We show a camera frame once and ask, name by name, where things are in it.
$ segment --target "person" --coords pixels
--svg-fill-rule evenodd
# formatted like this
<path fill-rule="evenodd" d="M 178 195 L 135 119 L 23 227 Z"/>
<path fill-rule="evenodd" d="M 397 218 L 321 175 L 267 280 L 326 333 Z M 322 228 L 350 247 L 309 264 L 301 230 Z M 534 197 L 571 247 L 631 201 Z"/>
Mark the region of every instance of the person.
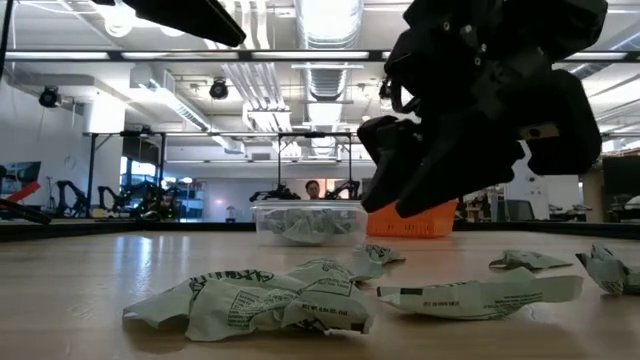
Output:
<path fill-rule="evenodd" d="M 304 188 L 307 190 L 310 200 L 320 199 L 320 184 L 315 180 L 309 180 L 305 184 Z"/>

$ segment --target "clear plastic bin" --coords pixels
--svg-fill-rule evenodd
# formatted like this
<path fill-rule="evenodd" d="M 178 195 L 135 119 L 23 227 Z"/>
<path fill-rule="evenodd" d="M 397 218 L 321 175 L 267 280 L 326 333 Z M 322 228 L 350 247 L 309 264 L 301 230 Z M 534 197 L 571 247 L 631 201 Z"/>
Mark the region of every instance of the clear plastic bin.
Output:
<path fill-rule="evenodd" d="M 354 246 L 367 236 L 359 201 L 265 200 L 252 208 L 258 234 L 277 245 Z"/>

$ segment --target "ceiling light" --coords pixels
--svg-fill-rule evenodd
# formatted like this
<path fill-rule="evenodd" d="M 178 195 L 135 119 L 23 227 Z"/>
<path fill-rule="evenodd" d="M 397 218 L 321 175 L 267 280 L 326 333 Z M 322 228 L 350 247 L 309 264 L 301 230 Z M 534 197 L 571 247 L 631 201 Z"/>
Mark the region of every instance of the ceiling light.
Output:
<path fill-rule="evenodd" d="M 125 51 L 122 57 L 126 60 L 172 60 L 172 61 L 196 61 L 196 60 L 237 60 L 235 51 Z"/>
<path fill-rule="evenodd" d="M 209 136 L 209 133 L 174 132 L 174 133 L 166 133 L 166 135 L 172 136 L 172 137 L 205 137 L 205 136 Z"/>
<path fill-rule="evenodd" d="M 7 51 L 9 60 L 109 60 L 109 54 L 100 51 Z"/>
<path fill-rule="evenodd" d="M 608 61 L 622 60 L 627 54 L 625 52 L 579 52 L 569 56 L 566 60 L 571 61 Z"/>
<path fill-rule="evenodd" d="M 368 51 L 256 51 L 257 60 L 274 59 L 367 59 Z"/>
<path fill-rule="evenodd" d="M 161 26 L 160 27 L 160 31 L 162 31 L 163 34 L 169 36 L 169 37 L 178 37 L 178 36 L 182 36 L 184 35 L 184 32 L 180 31 L 180 30 L 176 30 L 173 28 L 170 28 L 168 26 Z"/>
<path fill-rule="evenodd" d="M 202 164 L 204 160 L 167 160 L 167 164 Z"/>
<path fill-rule="evenodd" d="M 220 132 L 214 133 L 220 136 L 235 136 L 235 137 L 277 137 L 278 133 L 274 132 Z"/>
<path fill-rule="evenodd" d="M 291 64 L 293 70 L 362 70 L 363 65 L 354 64 Z"/>

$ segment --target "desk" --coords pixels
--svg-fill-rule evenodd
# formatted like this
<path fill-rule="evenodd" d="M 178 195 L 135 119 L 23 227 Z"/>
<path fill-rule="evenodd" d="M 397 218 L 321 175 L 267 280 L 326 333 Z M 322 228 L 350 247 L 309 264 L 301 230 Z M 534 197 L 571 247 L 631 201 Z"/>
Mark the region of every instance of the desk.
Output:
<path fill-rule="evenodd" d="M 623 261 L 640 242 L 509 232 L 454 233 L 442 240 L 377 240 L 407 261 L 364 290 L 377 318 L 369 335 L 263 333 L 193 343 L 185 328 L 124 324 L 122 308 L 190 275 L 258 268 L 283 272 L 311 258 L 348 263 L 350 248 L 259 245 L 252 233 L 132 233 L 0 244 L 3 360 L 99 359 L 607 359 L 640 357 L 640 298 L 610 297 L 574 257 L 604 242 Z M 545 275 L 585 277 L 582 297 L 535 304 L 498 321 L 456 322 L 400 313 L 375 299 L 376 285 L 421 286 L 486 278 L 507 248 L 573 262 Z"/>

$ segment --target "orange basket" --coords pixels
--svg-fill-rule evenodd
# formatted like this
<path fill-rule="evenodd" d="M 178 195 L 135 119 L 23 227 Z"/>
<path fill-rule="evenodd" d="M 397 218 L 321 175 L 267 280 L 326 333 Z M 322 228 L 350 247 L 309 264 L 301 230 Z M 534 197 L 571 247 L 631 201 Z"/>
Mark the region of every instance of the orange basket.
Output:
<path fill-rule="evenodd" d="M 403 238 L 437 238 L 453 231 L 457 201 L 449 201 L 416 216 L 402 219 L 395 203 L 369 214 L 367 235 Z"/>

